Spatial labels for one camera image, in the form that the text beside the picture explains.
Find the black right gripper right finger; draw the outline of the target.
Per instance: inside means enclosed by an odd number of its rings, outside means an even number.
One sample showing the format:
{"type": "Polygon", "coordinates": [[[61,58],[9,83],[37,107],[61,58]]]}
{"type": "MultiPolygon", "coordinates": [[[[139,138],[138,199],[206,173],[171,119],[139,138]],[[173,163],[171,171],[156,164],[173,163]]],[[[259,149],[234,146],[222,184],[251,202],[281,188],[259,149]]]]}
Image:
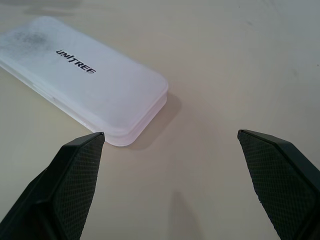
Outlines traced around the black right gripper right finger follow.
{"type": "Polygon", "coordinates": [[[320,240],[320,170],[291,142],[241,129],[254,191],[281,240],[320,240]]]}

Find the white translucent plastic case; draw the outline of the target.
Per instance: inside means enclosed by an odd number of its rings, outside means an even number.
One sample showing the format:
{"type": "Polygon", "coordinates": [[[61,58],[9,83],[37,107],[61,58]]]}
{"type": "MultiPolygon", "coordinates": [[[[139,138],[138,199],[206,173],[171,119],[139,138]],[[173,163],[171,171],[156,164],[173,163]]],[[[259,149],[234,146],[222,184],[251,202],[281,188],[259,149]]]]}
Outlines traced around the white translucent plastic case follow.
{"type": "Polygon", "coordinates": [[[53,17],[0,33],[0,67],[116,147],[167,102],[161,74],[53,17]]]}

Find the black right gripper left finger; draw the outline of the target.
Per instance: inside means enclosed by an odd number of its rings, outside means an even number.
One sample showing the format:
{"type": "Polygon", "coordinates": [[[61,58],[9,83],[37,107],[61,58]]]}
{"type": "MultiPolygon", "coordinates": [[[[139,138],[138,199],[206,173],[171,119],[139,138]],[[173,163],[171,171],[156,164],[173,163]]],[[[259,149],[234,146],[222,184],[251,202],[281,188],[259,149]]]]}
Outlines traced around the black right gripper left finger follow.
{"type": "Polygon", "coordinates": [[[63,145],[0,222],[0,240],[80,240],[104,142],[96,132],[63,145]]]}

